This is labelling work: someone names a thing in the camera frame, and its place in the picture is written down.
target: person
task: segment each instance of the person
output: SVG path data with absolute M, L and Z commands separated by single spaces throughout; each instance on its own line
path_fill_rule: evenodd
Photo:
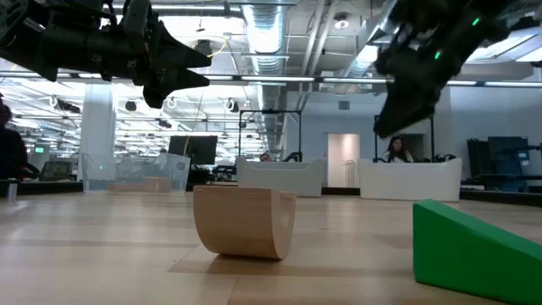
M 264 153 L 262 153 L 262 154 L 260 155 L 260 162 L 271 162 L 271 161 L 273 161 L 273 160 L 271 159 L 271 155 L 270 155 L 270 154 L 264 152 Z
M 26 146 L 19 132 L 6 128 L 11 109 L 3 104 L 0 93 L 0 179 L 19 178 L 28 161 Z
M 412 155 L 405 148 L 403 139 L 400 136 L 394 136 L 388 145 L 388 151 L 384 152 L 382 159 L 388 163 L 413 163 Z

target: ceiling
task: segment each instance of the ceiling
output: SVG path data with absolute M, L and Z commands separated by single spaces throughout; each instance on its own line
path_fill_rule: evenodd
M 232 10 L 239 8 L 238 4 L 242 2 L 241 0 L 230 1 Z M 280 1 L 273 0 L 263 0 L 263 2 L 280 3 Z M 197 73 L 212 75 L 254 74 L 252 59 L 255 53 L 251 51 L 249 46 L 246 21 L 236 17 L 208 17 L 202 14 L 202 3 L 207 8 L 214 6 L 214 11 L 220 10 L 224 3 L 179 0 L 162 0 L 153 3 L 155 7 L 163 5 L 161 9 L 170 10 L 164 11 L 168 16 L 161 19 L 178 41 L 189 47 L 194 47 L 198 40 L 211 41 L 214 52 L 213 64 L 209 68 L 195 69 Z M 315 26 L 320 29 L 311 52 L 311 59 L 318 58 L 315 63 L 315 75 L 339 74 L 358 57 L 360 51 L 365 58 L 364 60 L 374 61 L 378 49 L 376 46 L 386 39 L 384 37 L 375 45 L 366 46 L 363 50 L 359 50 L 358 35 L 362 23 L 364 20 L 378 17 L 383 1 L 301 0 L 282 1 L 282 3 L 296 3 L 296 5 L 284 6 L 288 22 L 285 27 L 286 45 L 280 56 L 285 58 L 285 75 L 302 75 L 301 67 L 304 63 L 307 45 L 310 42 L 311 29 Z M 322 19 L 317 20 L 316 12 L 318 12 L 318 5 L 321 3 L 326 3 L 326 5 L 322 10 Z M 333 8 L 336 14 L 346 13 L 349 25 L 344 29 L 336 29 L 333 26 L 335 22 L 331 21 L 329 32 L 326 35 L 323 28 L 326 25 L 328 12 L 331 10 L 331 7 L 327 5 L 329 3 L 336 3 Z M 171 12 L 175 12 L 176 9 L 180 10 L 180 8 L 182 8 L 183 14 L 173 16 Z M 540 30 L 539 27 L 529 32 L 518 31 L 503 42 L 480 48 L 469 59 L 469 64 L 465 65 L 464 73 L 460 78 L 484 80 L 495 78 L 495 75 L 498 75 L 496 77 L 500 80 L 521 80 L 527 77 L 528 75 L 524 74 L 528 74 L 529 71 L 532 73 L 530 65 L 516 63 L 516 61 L 542 59 L 542 54 L 540 54 L 542 35 L 538 30 Z M 315 51 L 317 51 L 320 40 L 323 41 L 323 48 L 321 52 L 318 52 L 320 56 L 316 56 Z M 500 64 L 512 65 L 513 68 L 500 69 Z M 3 60 L 0 62 L 0 70 L 24 71 L 25 69 Z M 0 91 L 4 95 L 4 101 L 12 108 L 14 114 L 21 116 L 21 119 L 14 120 L 14 128 L 28 134 L 25 138 L 29 144 L 52 144 L 52 152 L 59 156 L 76 154 L 80 139 L 80 114 L 65 113 L 54 105 L 59 99 L 84 111 L 86 86 L 84 80 L 63 80 L 50 83 L 43 80 L 20 78 L 3 79 L 0 83 Z M 213 85 L 175 91 L 166 99 L 162 109 L 151 109 L 144 103 L 141 87 L 127 83 L 114 83 L 112 86 L 113 95 L 118 104 L 117 141 L 115 144 L 119 154 L 156 155 L 160 148 L 167 148 L 169 136 L 193 132 L 194 134 L 220 136 L 218 155 L 221 158 L 233 158 L 238 149 L 236 143 L 239 136 L 237 122 L 239 114 L 228 110 L 230 102 L 237 103 L 239 109 L 244 110 L 262 108 L 262 97 L 258 95 L 261 89 L 257 83 L 251 83 L 249 86 Z M 297 106 L 299 92 L 296 88 L 288 87 L 287 89 L 289 92 L 285 97 L 288 100 L 286 107 L 293 110 Z M 385 94 L 376 97 L 372 93 L 337 96 L 334 93 L 319 92 L 318 88 L 314 88 L 310 95 L 310 98 L 307 99 L 307 103 L 310 105 L 306 108 L 307 115 L 330 113 L 331 110 L 335 112 L 337 102 L 343 99 L 362 101 L 362 103 L 351 104 L 353 110 L 356 110 L 352 111 L 352 114 L 364 111 L 373 112 L 374 109 L 378 111 L 385 97 Z M 125 104 L 127 102 L 135 102 L 137 110 L 126 110 Z M 160 126 L 159 119 L 169 122 L 171 128 Z M 277 116 L 273 119 L 275 126 L 273 130 L 269 129 L 269 122 L 266 119 L 261 119 L 258 115 L 247 121 L 246 128 L 243 129 L 241 135 L 243 139 L 241 147 L 244 154 L 257 156 L 259 153 L 273 148 L 268 146 L 268 137 L 273 132 L 279 133 L 281 131 L 281 118 Z

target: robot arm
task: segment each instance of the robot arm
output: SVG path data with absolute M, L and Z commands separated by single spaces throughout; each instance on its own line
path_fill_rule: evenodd
M 388 97 L 374 125 L 380 137 L 395 134 L 434 114 L 448 80 L 484 41 L 506 39 L 498 18 L 515 0 L 398 0 L 390 21 L 399 26 L 374 66 L 391 75 Z M 419 42 L 412 48 L 411 42 Z
M 152 108 L 171 92 L 208 86 L 187 68 L 211 59 L 167 31 L 150 0 L 126 0 L 117 23 L 113 0 L 6 0 L 0 3 L 0 57 L 56 81 L 59 68 L 129 78 Z M 107 5 L 111 13 L 103 12 Z M 101 26 L 102 19 L 110 24 Z

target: table surface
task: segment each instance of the table surface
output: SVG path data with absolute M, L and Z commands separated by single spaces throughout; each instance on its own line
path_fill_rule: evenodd
M 542 243 L 542 209 L 451 204 Z M 191 193 L 19 197 L 0 204 L 2 304 L 496 304 L 412 276 L 412 203 L 299 198 L 281 262 L 217 256 Z

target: exposed ceiling duct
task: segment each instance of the exposed ceiling duct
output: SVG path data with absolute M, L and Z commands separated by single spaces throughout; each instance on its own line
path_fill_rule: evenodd
M 386 0 L 378 16 L 363 21 L 362 28 L 357 36 L 359 54 L 354 58 L 348 68 L 342 71 L 340 77 L 361 78 L 367 72 L 376 58 L 368 58 L 364 49 L 370 42 L 385 36 L 395 29 L 389 22 L 388 17 L 396 3 L 397 0 Z M 333 88 L 333 92 L 338 94 L 357 93 L 359 91 L 361 90 L 356 85 L 337 85 Z
M 281 54 L 285 50 L 286 8 L 271 5 L 244 5 L 243 13 L 247 22 L 246 38 L 251 53 Z M 252 67 L 256 75 L 283 75 L 285 59 L 280 57 L 252 57 Z M 261 109 L 286 109 L 285 86 L 259 86 L 258 99 Z M 281 123 L 284 115 L 264 115 L 263 126 L 268 139 L 268 148 L 280 144 Z

